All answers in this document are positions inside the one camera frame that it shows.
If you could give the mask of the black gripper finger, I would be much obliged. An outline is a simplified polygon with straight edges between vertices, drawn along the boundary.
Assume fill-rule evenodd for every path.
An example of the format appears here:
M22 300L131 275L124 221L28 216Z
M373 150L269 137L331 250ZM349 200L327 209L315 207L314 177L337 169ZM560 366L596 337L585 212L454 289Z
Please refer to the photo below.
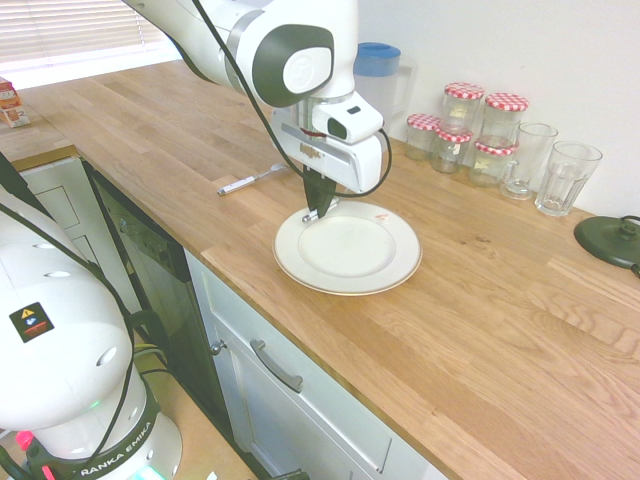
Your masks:
M336 192L337 183L326 176L319 180L319 217L326 215Z
M309 213L316 215L320 212L321 203L321 191L319 190L319 183L321 175L310 168L303 169L303 186L305 192L305 198Z

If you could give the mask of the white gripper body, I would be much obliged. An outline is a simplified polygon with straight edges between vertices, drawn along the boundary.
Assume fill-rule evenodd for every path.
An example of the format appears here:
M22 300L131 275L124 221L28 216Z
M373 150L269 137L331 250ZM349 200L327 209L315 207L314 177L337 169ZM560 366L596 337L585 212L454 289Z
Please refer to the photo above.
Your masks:
M355 193L380 180L383 149L373 135L354 144L331 136L312 136L294 124L290 108L272 112L272 130L285 153Z

